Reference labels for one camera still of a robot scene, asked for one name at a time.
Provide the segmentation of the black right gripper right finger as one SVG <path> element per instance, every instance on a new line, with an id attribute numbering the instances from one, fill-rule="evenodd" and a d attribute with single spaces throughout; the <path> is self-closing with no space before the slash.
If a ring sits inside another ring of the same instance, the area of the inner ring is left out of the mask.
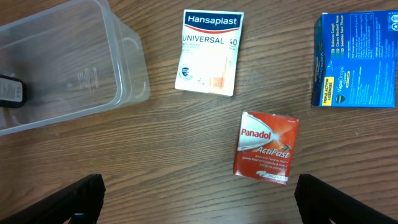
<path id="1" fill-rule="evenodd" d="M 299 176 L 294 197 L 304 224 L 397 224 L 310 174 Z"/>

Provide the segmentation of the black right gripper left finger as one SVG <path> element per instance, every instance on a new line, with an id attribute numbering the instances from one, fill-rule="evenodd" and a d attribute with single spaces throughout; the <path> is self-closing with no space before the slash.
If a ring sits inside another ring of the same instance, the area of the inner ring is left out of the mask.
<path id="1" fill-rule="evenodd" d="M 39 202 L 1 220 L 1 224 L 96 224 L 103 208 L 105 184 L 90 174 Z"/>

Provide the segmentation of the red Panadol ActiFast box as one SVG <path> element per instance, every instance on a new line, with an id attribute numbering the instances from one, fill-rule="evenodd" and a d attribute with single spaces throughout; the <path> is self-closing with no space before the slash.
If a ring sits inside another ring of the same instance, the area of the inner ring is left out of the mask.
<path id="1" fill-rule="evenodd" d="M 244 110 L 233 174 L 287 185 L 299 120 Z"/>

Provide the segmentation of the dark bottle white cap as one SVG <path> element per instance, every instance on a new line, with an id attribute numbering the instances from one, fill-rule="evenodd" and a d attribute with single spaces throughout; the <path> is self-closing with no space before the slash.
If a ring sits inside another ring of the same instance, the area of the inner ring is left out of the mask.
<path id="1" fill-rule="evenodd" d="M 1 75 L 1 107 L 21 108 L 27 101 L 27 85 L 20 79 Z"/>

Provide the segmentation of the blue VapoDrops lozenge box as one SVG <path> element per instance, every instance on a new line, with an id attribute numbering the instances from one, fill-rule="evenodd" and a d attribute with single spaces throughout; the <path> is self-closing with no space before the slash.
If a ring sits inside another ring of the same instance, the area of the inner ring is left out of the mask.
<path id="1" fill-rule="evenodd" d="M 315 23 L 312 105 L 395 108 L 397 11 L 324 12 Z"/>

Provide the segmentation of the white Hansaplast plaster box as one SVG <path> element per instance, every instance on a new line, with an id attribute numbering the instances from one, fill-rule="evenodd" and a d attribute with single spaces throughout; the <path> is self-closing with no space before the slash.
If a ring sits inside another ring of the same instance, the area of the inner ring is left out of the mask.
<path id="1" fill-rule="evenodd" d="M 186 9 L 178 90 L 233 96 L 244 13 Z"/>

